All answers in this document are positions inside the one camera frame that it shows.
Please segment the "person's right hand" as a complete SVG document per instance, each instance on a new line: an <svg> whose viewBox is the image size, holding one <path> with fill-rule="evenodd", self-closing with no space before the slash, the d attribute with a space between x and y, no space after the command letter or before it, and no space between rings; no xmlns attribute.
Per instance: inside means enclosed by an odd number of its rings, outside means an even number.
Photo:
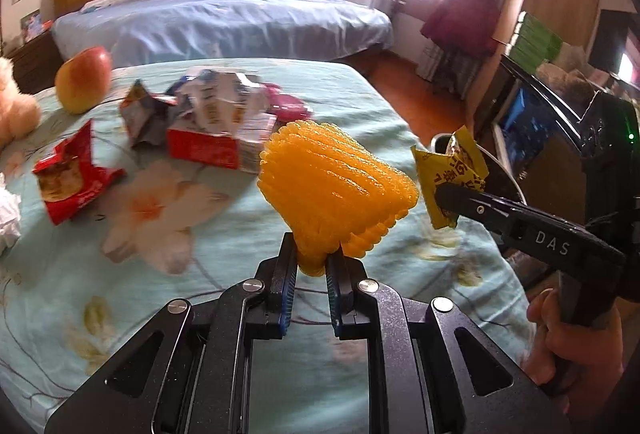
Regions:
<svg viewBox="0 0 640 434"><path fill-rule="evenodd" d="M536 324L533 343L521 361L523 371L538 385L556 373L556 358L570 363L556 401L568 417L595 417L623 374L623 329L620 313L611 310L603 329L561 320L558 291L546 289L530 302L527 319Z"/></svg>

